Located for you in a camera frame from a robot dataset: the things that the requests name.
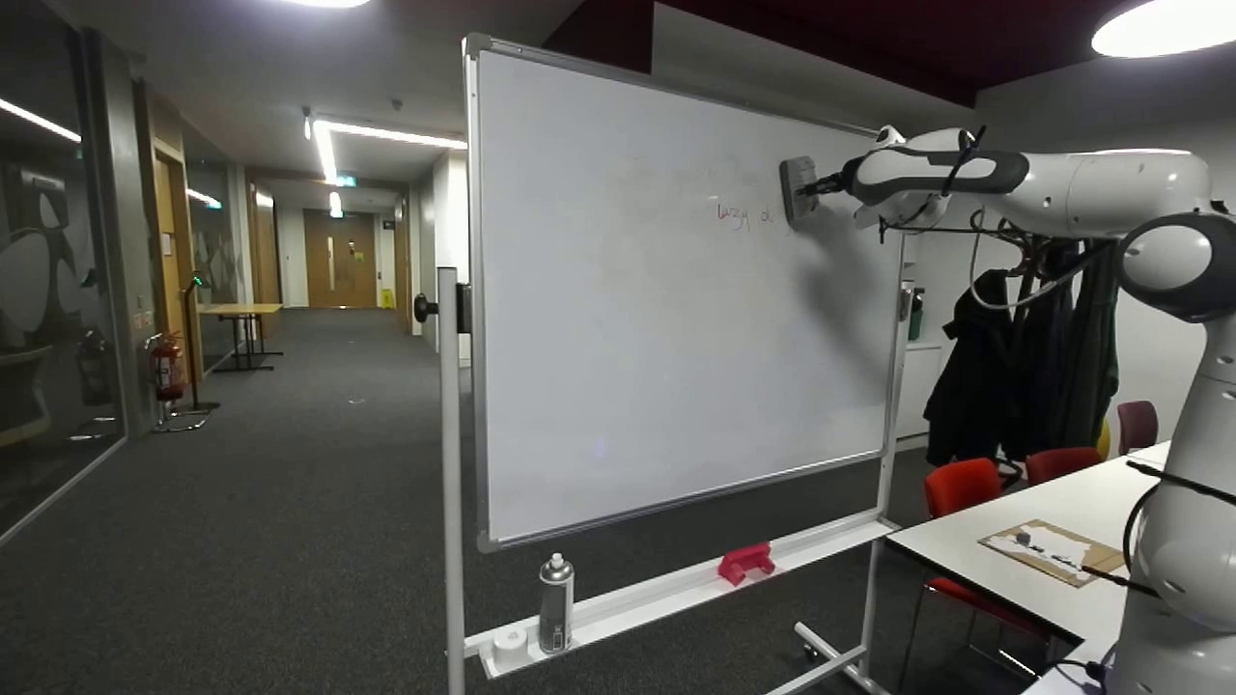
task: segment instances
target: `red object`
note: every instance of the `red object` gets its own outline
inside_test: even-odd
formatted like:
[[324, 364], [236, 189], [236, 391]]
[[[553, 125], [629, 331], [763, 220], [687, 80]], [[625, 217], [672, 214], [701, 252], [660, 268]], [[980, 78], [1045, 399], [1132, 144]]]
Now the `red object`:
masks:
[[1028, 480], [1037, 485], [1037, 481], [1047, 481], [1047, 480], [1059, 480], [1059, 476], [1072, 476], [1072, 470], [1082, 470], [1093, 463], [1099, 463], [1093, 449], [1047, 449], [1047, 452], [1028, 456]]
[[770, 543], [748, 543], [748, 547], [725, 552], [724, 569], [719, 569], [719, 574], [733, 588], [742, 588], [752, 574], [772, 574], [772, 571], [777, 571], [777, 565], [772, 565]]
[[1127, 456], [1132, 449], [1154, 449], [1160, 439], [1154, 403], [1119, 403], [1117, 422], [1119, 422], [1119, 456]]
[[187, 373], [183, 373], [183, 347], [175, 335], [150, 340], [150, 372], [155, 372], [155, 399], [157, 403], [183, 403], [187, 399]]
[[[945, 515], [958, 515], [958, 511], [971, 511], [971, 506], [980, 506], [980, 502], [992, 502], [1005, 495], [1005, 480], [997, 470], [992, 458], [956, 458], [956, 463], [942, 463], [927, 476], [927, 511], [932, 516], [945, 516]], [[932, 574], [927, 588], [935, 596], [945, 596], [945, 598], [958, 598], [958, 604], [971, 604], [992, 619], [1014, 619], [1015, 610], [1010, 610], [1005, 604], [952, 578], [952, 574]]]

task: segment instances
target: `gray carpet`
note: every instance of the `gray carpet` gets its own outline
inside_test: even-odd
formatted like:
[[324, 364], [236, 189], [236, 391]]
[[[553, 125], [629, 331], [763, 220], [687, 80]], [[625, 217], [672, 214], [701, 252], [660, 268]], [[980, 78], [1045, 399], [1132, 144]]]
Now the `gray carpet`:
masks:
[[[0, 547], [0, 691], [436, 686], [436, 364], [380, 314], [284, 326], [280, 372], [209, 378], [204, 431], [142, 439]], [[893, 516], [916, 520], [904, 456]], [[868, 502], [872, 466], [572, 538], [585, 596]], [[549, 543], [470, 557], [470, 628], [537, 607]], [[872, 669], [895, 679], [922, 565], [886, 552]], [[586, 647], [479, 695], [764, 691], [802, 669], [792, 620], [851, 645], [866, 552]], [[927, 604], [904, 691], [1015, 691], [958, 656]]]

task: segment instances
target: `white table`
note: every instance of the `white table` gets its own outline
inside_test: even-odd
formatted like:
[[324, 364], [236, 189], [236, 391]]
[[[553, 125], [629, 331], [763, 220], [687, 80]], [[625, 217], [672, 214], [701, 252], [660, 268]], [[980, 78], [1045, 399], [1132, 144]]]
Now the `white table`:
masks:
[[[1028, 565], [1015, 565], [980, 539], [990, 534], [1014, 530], [1019, 520], [1052, 520], [1059, 530], [1082, 534], [1090, 539], [1119, 547], [1123, 516], [1154, 480], [1127, 466], [1141, 458], [1148, 466], [1167, 463], [1167, 444], [1145, 449], [1123, 458], [1106, 458], [1065, 480], [1052, 480], [997, 502], [893, 534], [890, 539], [922, 557], [927, 565], [1037, 614], [1039, 620], [1074, 634], [1082, 645], [1072, 660], [1100, 660], [1123, 620], [1123, 588], [1093, 578], [1086, 588], [1065, 588]], [[1061, 670], [1045, 677], [1032, 695], [1079, 691]]]

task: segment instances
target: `fire extinguisher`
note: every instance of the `fire extinguisher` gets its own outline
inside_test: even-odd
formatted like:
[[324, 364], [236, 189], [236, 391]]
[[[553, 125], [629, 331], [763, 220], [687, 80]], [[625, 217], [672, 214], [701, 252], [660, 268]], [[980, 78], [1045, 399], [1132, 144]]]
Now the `fire extinguisher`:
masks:
[[187, 378], [183, 378], [183, 347], [175, 335], [155, 331], [150, 335], [150, 372], [155, 372], [155, 399], [157, 403], [183, 403]]

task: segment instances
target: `desk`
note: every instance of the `desk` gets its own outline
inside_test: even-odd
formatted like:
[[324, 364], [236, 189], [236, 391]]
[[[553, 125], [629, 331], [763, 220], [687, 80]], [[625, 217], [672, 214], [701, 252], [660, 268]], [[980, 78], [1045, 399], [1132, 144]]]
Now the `desk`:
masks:
[[262, 318], [280, 318], [284, 306], [199, 306], [199, 318], [221, 318], [231, 326], [231, 364], [236, 372], [271, 372], [262, 354]]
[[[1019, 520], [1052, 520], [1074, 530], [1090, 539], [1119, 547], [1123, 516], [1154, 480], [1123, 466], [1127, 458], [1163, 466], [1167, 444], [1145, 449], [1123, 458], [1106, 458], [1065, 480], [1052, 480], [997, 502], [893, 534], [890, 539], [922, 557], [927, 565], [1037, 614], [1039, 620], [1074, 634], [1082, 645], [1072, 660], [1100, 660], [1123, 620], [1123, 588], [1093, 578], [1086, 588], [1065, 588], [1045, 571], [1032, 571], [992, 547], [980, 538], [997, 530], [1014, 530]], [[1065, 677], [1052, 670], [1037, 686], [1037, 695], [1079, 691]]]

